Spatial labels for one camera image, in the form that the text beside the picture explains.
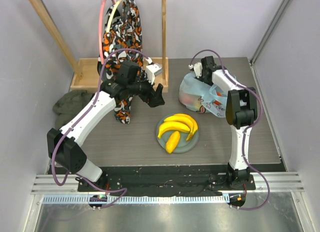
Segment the light blue cartoon plastic bag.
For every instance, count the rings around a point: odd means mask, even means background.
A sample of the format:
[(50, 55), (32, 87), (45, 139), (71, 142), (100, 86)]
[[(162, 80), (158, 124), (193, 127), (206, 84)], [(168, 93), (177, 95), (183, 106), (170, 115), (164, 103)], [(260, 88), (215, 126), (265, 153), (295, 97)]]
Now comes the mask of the light blue cartoon plastic bag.
[[(225, 118), (228, 91), (239, 90), (240, 83), (227, 70), (222, 69), (213, 72), (212, 82), (213, 85), (205, 84), (196, 78), (194, 72), (188, 73), (179, 87), (179, 101), (191, 111), (212, 113), (218, 118)], [(223, 97), (221, 105), (213, 103), (215, 91)]]

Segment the yellow fake banana bunch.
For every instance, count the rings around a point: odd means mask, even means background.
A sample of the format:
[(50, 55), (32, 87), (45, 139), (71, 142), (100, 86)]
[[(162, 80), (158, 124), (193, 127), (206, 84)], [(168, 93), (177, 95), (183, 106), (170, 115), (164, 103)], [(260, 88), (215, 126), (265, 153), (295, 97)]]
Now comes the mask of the yellow fake banana bunch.
[(177, 113), (163, 120), (163, 123), (158, 127), (157, 138), (160, 139), (168, 131), (188, 133), (185, 140), (189, 141), (198, 131), (198, 124), (190, 115)]

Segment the yellow fake mango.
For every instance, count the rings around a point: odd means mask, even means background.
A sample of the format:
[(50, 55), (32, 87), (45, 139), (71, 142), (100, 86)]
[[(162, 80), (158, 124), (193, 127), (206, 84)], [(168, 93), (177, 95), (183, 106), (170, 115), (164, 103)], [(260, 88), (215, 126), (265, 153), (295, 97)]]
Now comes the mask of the yellow fake mango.
[(170, 137), (168, 138), (166, 144), (165, 144), (165, 150), (167, 153), (171, 154), (179, 144), (181, 135), (179, 131), (174, 131)]

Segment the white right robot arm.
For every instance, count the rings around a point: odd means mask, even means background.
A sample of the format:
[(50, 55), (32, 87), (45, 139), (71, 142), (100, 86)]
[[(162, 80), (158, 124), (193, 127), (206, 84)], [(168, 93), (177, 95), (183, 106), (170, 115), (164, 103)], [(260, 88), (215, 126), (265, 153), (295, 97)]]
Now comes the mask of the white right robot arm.
[(231, 128), (231, 156), (225, 182), (230, 189), (240, 189), (250, 180), (248, 153), (251, 126), (258, 117), (256, 91), (239, 83), (224, 66), (217, 66), (212, 56), (200, 63), (200, 80), (218, 86), (227, 95), (225, 118)]

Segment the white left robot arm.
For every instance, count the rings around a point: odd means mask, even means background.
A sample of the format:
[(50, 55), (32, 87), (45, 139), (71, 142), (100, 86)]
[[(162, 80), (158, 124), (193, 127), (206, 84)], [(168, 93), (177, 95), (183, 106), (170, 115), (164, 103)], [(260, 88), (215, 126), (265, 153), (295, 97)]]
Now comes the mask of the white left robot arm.
[(154, 89), (155, 78), (163, 68), (150, 62), (145, 70), (137, 63), (124, 61), (115, 78), (106, 79), (92, 100), (69, 123), (47, 133), (48, 156), (53, 163), (60, 164), (71, 174), (89, 180), (89, 186), (100, 192), (107, 184), (103, 171), (91, 162), (82, 145), (100, 120), (116, 108), (117, 104), (130, 96), (139, 96), (149, 107), (164, 105), (163, 85)]

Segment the orange fake fruit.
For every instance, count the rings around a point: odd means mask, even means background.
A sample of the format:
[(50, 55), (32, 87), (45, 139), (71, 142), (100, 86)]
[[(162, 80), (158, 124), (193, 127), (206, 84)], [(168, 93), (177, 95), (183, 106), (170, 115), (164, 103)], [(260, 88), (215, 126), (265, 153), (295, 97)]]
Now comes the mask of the orange fake fruit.
[(214, 93), (213, 93), (213, 95), (214, 95), (214, 104), (216, 104), (216, 105), (221, 105), (222, 103), (223, 103), (223, 96), (218, 92), (218, 91), (215, 91)]

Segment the grey-green round plate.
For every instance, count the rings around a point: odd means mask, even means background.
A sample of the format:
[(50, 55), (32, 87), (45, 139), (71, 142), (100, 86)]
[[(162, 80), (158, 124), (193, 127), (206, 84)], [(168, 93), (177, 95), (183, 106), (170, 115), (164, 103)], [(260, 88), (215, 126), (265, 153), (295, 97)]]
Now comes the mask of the grey-green round plate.
[(185, 113), (175, 113), (161, 119), (155, 135), (168, 154), (186, 153), (195, 147), (200, 138), (196, 120)]

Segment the orange camouflage patterned garment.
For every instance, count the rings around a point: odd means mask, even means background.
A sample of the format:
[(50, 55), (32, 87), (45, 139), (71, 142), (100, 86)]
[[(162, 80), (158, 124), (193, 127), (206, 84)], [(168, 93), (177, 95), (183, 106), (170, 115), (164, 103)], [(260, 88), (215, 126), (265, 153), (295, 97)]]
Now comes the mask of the orange camouflage patterned garment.
[(107, 13), (102, 36), (104, 63), (98, 57), (98, 88), (95, 98), (101, 95), (112, 100), (112, 109), (117, 121), (128, 124), (131, 118), (131, 103), (135, 95), (130, 93), (130, 84), (147, 80), (143, 70), (142, 27), (140, 12), (135, 0), (123, 0), (122, 12), (118, 9), (112, 20), (110, 31), (107, 23), (114, 5)]

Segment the wooden clothes rack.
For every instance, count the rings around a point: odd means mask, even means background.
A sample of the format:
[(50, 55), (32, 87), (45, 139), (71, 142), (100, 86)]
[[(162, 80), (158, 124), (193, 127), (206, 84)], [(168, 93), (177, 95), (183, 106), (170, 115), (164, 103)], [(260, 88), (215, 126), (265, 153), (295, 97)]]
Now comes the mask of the wooden clothes rack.
[[(93, 92), (98, 85), (98, 26), (101, 3), (119, 0), (29, 0), (73, 70), (70, 90)], [(169, 88), (166, 0), (135, 0), (142, 19), (142, 48), (164, 66), (157, 83)]]

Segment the olive green crumpled cloth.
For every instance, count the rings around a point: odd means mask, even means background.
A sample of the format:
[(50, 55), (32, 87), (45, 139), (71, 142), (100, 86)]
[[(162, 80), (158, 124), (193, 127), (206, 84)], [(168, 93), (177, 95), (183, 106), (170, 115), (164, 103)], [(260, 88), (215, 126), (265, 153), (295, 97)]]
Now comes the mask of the olive green crumpled cloth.
[(52, 107), (57, 115), (55, 129), (60, 129), (69, 123), (92, 99), (93, 93), (85, 89), (72, 90), (64, 94)]

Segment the cream clothes hanger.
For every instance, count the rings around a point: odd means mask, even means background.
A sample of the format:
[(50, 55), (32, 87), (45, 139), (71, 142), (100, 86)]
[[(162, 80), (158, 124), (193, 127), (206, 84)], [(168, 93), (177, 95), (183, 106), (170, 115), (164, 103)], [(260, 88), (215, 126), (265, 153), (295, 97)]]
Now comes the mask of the cream clothes hanger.
[(107, 22), (107, 26), (106, 26), (106, 29), (105, 29), (105, 32), (106, 33), (109, 33), (110, 32), (110, 29), (111, 29), (111, 25), (112, 25), (112, 21), (114, 19), (114, 16), (115, 16), (115, 13), (117, 11), (117, 8), (118, 6), (122, 3), (123, 0), (118, 0), (114, 6), (113, 6), (113, 9), (111, 11), (111, 14), (110, 14), (110, 17), (108, 19), (108, 22)]

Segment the pink clothes hanger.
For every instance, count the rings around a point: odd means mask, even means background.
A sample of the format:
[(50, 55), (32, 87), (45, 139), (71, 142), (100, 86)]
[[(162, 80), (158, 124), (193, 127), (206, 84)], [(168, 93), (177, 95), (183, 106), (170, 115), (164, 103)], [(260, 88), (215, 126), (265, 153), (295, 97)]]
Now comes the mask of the pink clothes hanger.
[[(116, 0), (110, 0), (111, 3), (114, 5)], [(100, 62), (104, 63), (104, 55), (103, 55), (103, 18), (104, 18), (104, 8), (107, 0), (101, 0), (100, 11), (99, 11), (99, 22), (98, 22), (98, 45), (99, 45), (99, 57)]]

